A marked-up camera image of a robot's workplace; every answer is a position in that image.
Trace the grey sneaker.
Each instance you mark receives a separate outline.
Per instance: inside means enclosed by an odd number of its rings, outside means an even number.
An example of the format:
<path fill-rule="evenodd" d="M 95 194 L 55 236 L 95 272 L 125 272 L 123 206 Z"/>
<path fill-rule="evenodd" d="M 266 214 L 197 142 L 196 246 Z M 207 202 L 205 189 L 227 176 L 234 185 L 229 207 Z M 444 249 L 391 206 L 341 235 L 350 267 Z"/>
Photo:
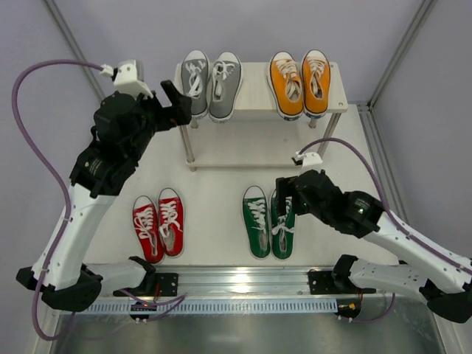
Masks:
<path fill-rule="evenodd" d="M 183 94 L 191 99 L 193 119 L 199 119 L 208 112 L 207 86 L 209 60 L 201 50 L 193 50 L 181 62 L 181 84 Z"/>
<path fill-rule="evenodd" d="M 226 122 L 232 117 L 242 82 L 243 67 L 238 56 L 221 53 L 211 73 L 209 118 L 213 122 Z"/>

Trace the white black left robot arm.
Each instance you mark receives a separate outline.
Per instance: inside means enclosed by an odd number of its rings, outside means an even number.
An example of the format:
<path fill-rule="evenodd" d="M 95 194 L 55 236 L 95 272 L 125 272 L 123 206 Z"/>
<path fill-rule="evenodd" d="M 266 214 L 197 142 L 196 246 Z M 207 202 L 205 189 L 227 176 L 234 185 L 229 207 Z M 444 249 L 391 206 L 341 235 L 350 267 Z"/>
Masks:
<path fill-rule="evenodd" d="M 99 296 L 121 290 L 145 295 L 156 284 L 155 267 L 141 257 L 99 265 L 85 265 L 83 259 L 154 134 L 190 123 L 191 99 L 170 80 L 161 86 L 171 102 L 167 107 L 155 95 L 132 97 L 118 91 L 101 102 L 94 113 L 92 141 L 71 172 L 55 235 L 35 265 L 18 270 L 17 281 L 36 290 L 55 310 L 81 312 Z"/>

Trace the red sneaker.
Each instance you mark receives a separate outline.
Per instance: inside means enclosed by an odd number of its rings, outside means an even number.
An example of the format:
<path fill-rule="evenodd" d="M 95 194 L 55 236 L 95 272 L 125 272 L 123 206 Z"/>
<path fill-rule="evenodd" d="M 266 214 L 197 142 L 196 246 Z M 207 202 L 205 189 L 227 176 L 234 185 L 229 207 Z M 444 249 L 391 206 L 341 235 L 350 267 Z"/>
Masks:
<path fill-rule="evenodd" d="M 154 203 L 146 195 L 141 195 L 135 200 L 132 220 L 145 260 L 152 264 L 160 263 L 164 258 L 164 249 L 158 235 L 157 211 Z"/>
<path fill-rule="evenodd" d="M 164 188 L 158 197 L 159 236 L 164 252 L 177 257 L 184 248 L 184 204 L 178 193 L 170 187 Z"/>

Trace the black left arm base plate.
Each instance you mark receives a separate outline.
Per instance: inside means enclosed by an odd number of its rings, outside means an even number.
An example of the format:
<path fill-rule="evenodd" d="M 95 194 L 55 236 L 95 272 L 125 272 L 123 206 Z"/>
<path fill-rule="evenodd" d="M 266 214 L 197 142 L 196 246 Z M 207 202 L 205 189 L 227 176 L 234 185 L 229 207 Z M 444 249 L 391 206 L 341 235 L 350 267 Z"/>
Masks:
<path fill-rule="evenodd" d="M 125 288 L 128 293 L 140 296 L 177 296 L 178 273 L 154 273 L 146 275 L 135 288 Z"/>

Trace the orange sneaker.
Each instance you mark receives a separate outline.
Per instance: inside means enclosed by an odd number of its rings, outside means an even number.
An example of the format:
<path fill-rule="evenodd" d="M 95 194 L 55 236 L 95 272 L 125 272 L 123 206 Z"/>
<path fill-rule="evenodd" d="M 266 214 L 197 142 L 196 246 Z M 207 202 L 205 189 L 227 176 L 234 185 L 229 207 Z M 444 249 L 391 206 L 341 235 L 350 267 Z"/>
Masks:
<path fill-rule="evenodd" d="M 305 114 L 313 119 L 325 115 L 329 105 L 330 63 L 325 54 L 312 49 L 302 59 L 301 78 Z"/>
<path fill-rule="evenodd" d="M 303 85 L 298 66 L 288 52 L 277 52 L 268 64 L 267 81 L 278 114 L 295 121 L 303 113 Z"/>

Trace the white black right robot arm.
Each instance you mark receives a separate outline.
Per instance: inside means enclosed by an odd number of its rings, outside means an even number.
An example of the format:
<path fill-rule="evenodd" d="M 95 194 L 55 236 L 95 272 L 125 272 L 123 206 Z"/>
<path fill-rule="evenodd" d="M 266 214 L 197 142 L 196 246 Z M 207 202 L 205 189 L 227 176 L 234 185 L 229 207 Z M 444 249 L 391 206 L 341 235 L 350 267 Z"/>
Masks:
<path fill-rule="evenodd" d="M 276 193 L 278 204 L 291 200 L 295 215 L 312 215 L 399 259 L 397 265 L 381 265 L 342 255 L 331 273 L 340 292 L 385 290 L 422 302 L 450 322 L 463 324 L 471 318 L 471 259 L 429 240 L 377 198 L 341 191 L 323 170 L 277 178 Z"/>

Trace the green sneaker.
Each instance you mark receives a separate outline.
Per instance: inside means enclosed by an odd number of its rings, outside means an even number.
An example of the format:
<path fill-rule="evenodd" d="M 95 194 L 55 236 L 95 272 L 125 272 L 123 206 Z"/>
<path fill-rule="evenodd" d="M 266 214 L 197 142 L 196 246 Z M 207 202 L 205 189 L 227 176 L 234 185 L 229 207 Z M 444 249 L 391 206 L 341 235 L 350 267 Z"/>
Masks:
<path fill-rule="evenodd" d="M 268 202 L 259 186 L 250 186 L 243 194 L 242 216 L 249 241 L 249 250 L 257 259 L 270 254 Z"/>
<path fill-rule="evenodd" d="M 285 214 L 278 215 L 277 191 L 271 195 L 271 246 L 273 255 L 279 260 L 288 259 L 294 247 L 296 216 L 292 208 L 291 198 L 285 200 Z"/>

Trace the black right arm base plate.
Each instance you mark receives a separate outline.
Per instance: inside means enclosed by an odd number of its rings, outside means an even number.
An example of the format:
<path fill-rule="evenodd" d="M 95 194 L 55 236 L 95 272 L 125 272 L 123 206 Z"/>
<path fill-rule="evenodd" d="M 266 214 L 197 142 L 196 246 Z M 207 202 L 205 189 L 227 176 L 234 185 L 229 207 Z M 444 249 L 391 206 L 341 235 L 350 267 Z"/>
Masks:
<path fill-rule="evenodd" d="M 312 295 L 328 294 L 375 294 L 374 288 L 360 288 L 354 285 L 347 277 L 334 274 L 332 271 L 308 272 L 308 285 Z"/>

